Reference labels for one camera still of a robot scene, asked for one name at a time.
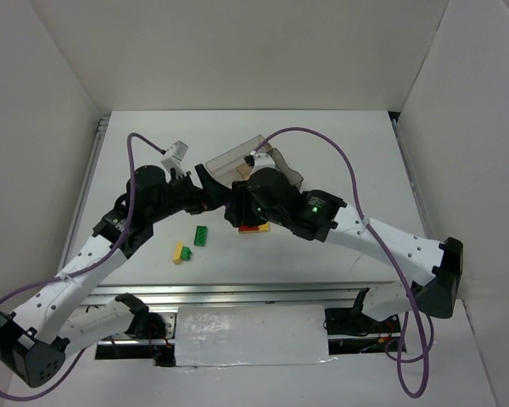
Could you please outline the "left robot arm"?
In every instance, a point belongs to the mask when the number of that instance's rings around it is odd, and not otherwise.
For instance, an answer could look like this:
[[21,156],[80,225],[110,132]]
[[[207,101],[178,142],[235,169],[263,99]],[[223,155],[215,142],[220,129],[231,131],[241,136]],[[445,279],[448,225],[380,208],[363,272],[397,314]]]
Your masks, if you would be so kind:
[[125,293],[91,314],[73,315],[92,290],[120,268],[154,234],[154,224],[185,211],[220,208],[231,191],[201,165],[195,186],[189,174],[166,177],[158,166],[132,170],[126,193],[94,226],[80,252],[56,276],[32,284],[36,294],[11,312],[0,310],[0,360],[28,387],[48,383],[67,358],[120,332],[135,333],[148,306]]

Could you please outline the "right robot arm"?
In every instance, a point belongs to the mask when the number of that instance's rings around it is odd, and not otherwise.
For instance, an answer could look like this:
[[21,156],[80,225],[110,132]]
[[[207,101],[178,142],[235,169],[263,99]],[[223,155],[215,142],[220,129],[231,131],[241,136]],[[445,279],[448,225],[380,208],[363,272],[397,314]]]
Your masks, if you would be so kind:
[[463,244],[453,237],[440,242],[362,218],[342,198],[322,190],[301,192],[271,168],[232,184],[225,217],[235,227],[280,225],[307,241],[350,248],[393,266],[397,282],[368,288],[355,301],[371,320],[414,309],[438,319],[453,315],[463,270]]

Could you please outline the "red arch lego brick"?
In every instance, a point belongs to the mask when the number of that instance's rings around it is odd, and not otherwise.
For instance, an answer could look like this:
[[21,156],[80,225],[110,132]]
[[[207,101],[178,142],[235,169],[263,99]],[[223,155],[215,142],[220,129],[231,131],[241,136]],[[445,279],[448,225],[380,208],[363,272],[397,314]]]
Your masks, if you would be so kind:
[[239,233],[256,233],[260,230],[259,226],[240,226],[238,228]]

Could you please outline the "clear smoky container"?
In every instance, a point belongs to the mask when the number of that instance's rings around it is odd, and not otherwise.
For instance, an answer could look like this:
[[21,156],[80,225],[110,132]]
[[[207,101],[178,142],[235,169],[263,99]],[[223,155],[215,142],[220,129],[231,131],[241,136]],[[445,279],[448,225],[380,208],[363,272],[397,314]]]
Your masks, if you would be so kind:
[[235,148],[207,161],[205,168],[220,184],[230,187],[234,181],[243,181],[237,167],[246,164],[244,157],[265,141],[262,135],[253,137]]

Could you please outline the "green flat lego plate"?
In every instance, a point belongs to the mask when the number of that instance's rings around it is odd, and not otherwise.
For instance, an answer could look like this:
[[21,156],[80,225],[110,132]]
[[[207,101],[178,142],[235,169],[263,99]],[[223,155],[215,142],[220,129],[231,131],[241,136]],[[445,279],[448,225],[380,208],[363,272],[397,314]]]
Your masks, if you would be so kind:
[[208,227],[207,226],[197,226],[193,244],[197,247],[204,247],[207,243],[208,236]]

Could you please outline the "dark grey container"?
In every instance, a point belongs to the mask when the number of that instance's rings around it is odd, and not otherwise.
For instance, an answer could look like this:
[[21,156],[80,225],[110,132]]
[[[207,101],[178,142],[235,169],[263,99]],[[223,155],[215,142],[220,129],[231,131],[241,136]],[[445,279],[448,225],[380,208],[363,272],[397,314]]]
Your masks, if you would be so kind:
[[296,170],[292,169],[281,152],[277,148],[272,148],[266,152],[275,163],[275,169],[282,172],[288,181],[294,185],[298,190],[301,189],[304,177]]

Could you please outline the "small green lego brick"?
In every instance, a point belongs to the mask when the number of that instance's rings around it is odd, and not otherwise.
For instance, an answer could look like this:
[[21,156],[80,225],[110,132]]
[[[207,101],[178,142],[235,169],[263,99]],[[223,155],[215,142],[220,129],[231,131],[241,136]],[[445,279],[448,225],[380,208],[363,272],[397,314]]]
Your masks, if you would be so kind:
[[183,246],[180,252],[180,259],[182,261],[189,261],[191,257],[192,257],[191,248]]

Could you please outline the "yellow curved lego brick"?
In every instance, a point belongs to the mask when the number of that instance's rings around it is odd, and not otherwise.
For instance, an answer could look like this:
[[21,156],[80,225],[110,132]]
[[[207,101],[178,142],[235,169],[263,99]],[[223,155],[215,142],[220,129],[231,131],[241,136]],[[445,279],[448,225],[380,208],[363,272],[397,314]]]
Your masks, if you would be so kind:
[[182,262],[183,243],[177,242],[172,253],[172,262],[179,265]]

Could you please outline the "aluminium rail frame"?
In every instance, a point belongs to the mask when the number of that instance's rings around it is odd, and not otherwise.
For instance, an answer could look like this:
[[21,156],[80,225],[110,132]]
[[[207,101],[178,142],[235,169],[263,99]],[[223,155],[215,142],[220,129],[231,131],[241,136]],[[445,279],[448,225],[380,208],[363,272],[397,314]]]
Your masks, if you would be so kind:
[[[421,237],[424,233],[399,144],[384,111],[246,110],[115,111],[98,143],[71,249],[79,249],[98,220],[123,193],[128,177],[126,137],[139,165],[158,164],[157,148],[183,141],[186,168],[253,137],[273,136],[274,146],[304,177],[304,188],[352,201],[357,181],[361,207],[371,217]],[[204,247],[193,244],[207,226]],[[189,261],[172,262],[177,242],[192,250]],[[308,242],[271,226],[243,234],[221,210],[179,213],[156,224],[154,236],[87,298],[100,305],[122,293],[150,304],[351,300],[365,287],[394,282],[388,265],[349,249]]]

